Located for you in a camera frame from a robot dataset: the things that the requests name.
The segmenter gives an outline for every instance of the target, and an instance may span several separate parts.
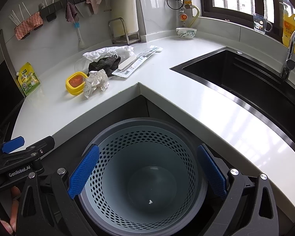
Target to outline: chrome faucet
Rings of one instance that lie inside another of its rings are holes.
[[[295,61],[292,60],[294,48],[295,48],[295,31],[293,32],[291,39],[289,41],[289,50],[287,53],[287,58],[286,58],[285,64],[283,65],[282,71],[280,73],[280,77],[283,80],[287,80],[290,72],[295,68]]]

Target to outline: black sink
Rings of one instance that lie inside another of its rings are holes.
[[[229,48],[195,58],[172,70],[217,91],[227,90],[232,95],[220,93],[260,118],[295,150],[295,89],[274,72]]]

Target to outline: ceramic bowl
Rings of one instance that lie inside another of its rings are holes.
[[[192,39],[196,35],[197,30],[188,27],[178,27],[176,32],[181,39]]]

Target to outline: sink rim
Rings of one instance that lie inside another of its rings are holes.
[[[186,77],[189,77],[207,87],[209,87],[210,89],[222,94],[223,96],[229,98],[230,100],[232,100],[233,102],[235,102],[236,104],[238,104],[239,106],[243,107],[245,110],[247,110],[248,112],[250,112],[252,115],[254,115],[255,117],[257,117],[259,120],[261,120],[264,124],[266,124],[269,128],[271,128],[277,135],[279,135],[285,143],[287,143],[289,145],[289,147],[291,147],[293,149],[293,151],[295,152],[295,143],[292,141],[292,139],[290,139],[290,137],[288,137],[277,125],[275,125],[270,119],[268,119],[267,117],[265,117],[261,112],[259,112],[257,109],[255,109],[254,107],[252,107],[250,104],[246,103],[245,101],[243,101],[242,99],[238,98],[237,96],[233,95],[232,93],[230,93],[229,91],[223,89],[222,87],[219,87],[218,85],[204,79],[201,78],[200,76],[194,75],[190,72],[187,72],[185,70],[183,70],[184,67],[187,67],[191,64],[194,64],[202,59],[205,59],[209,56],[215,55],[217,53],[223,52],[223,51],[230,51],[236,54],[239,54],[240,56],[243,56],[261,66],[263,66],[264,68],[266,68],[267,70],[271,71],[272,73],[274,73],[275,75],[279,76],[279,73],[277,71],[275,71],[273,68],[269,67],[268,65],[262,63],[261,61],[258,61],[257,59],[245,54],[243,51],[240,50],[235,50],[233,48],[230,47],[224,47],[218,50],[215,50],[213,52],[210,52],[208,54],[199,56],[197,58],[194,58],[192,60],[189,60],[187,62],[184,62],[180,65],[171,67],[170,69],[180,73],[182,75],[185,75]],[[295,89],[295,85],[290,82],[289,80],[287,81],[287,83]]]

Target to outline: window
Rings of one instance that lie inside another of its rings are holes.
[[[273,25],[267,35],[282,42],[283,11],[289,16],[295,8],[289,0],[201,0],[202,15],[231,21],[253,28],[253,14],[259,14]]]

